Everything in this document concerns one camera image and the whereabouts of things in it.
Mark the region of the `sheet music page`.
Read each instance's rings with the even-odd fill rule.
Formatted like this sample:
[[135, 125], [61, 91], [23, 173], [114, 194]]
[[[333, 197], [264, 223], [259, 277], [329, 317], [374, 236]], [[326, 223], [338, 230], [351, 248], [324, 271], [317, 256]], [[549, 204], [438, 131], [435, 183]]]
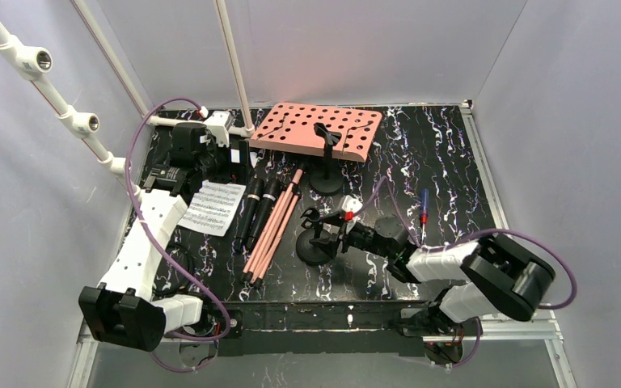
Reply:
[[194, 173], [189, 177], [190, 202], [178, 226], [202, 234], [224, 236], [230, 228], [248, 185], [215, 183], [215, 150], [204, 151], [195, 157]]

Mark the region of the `pink music stand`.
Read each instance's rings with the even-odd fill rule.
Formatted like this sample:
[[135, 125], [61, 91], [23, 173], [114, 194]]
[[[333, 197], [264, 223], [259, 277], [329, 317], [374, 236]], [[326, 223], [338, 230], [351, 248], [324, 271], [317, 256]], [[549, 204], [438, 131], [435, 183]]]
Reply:
[[[365, 162], [381, 120], [382, 113], [366, 109], [277, 103], [257, 127], [249, 144], [257, 149], [322, 159], [324, 140], [313, 129], [314, 123], [321, 122], [330, 131], [341, 133], [341, 140], [333, 149], [335, 161]], [[299, 201], [301, 179], [307, 171], [311, 174], [315, 170], [298, 167], [294, 172], [244, 268], [245, 281], [258, 285], [263, 280]]]

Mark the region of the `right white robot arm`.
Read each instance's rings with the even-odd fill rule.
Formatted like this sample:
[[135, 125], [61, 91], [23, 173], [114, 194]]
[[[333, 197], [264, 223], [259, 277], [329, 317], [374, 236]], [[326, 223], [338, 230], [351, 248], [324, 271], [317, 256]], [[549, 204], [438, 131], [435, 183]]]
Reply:
[[324, 216], [308, 210], [296, 249], [301, 261], [323, 265], [356, 248], [383, 257], [387, 271], [403, 283], [453, 280], [421, 310], [390, 325], [410, 334], [444, 335], [486, 314], [529, 321], [553, 283], [553, 267], [500, 232], [448, 247], [417, 247], [397, 217], [364, 226], [350, 212]]

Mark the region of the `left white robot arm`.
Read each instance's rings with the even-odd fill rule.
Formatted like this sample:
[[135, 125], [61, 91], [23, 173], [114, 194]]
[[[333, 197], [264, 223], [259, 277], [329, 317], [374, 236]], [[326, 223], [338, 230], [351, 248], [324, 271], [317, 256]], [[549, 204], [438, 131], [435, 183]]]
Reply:
[[[171, 131], [170, 147], [150, 170], [139, 193], [130, 196], [135, 219], [122, 247], [96, 286], [82, 289], [78, 304], [92, 337], [145, 352], [155, 350], [165, 335], [200, 323], [205, 300], [222, 315], [227, 335], [230, 314], [223, 302], [167, 251], [175, 228], [195, 196], [208, 183], [246, 184], [251, 160], [245, 140], [230, 142], [200, 122], [180, 122]], [[158, 297], [154, 280], [162, 262], [175, 266], [200, 292]]]

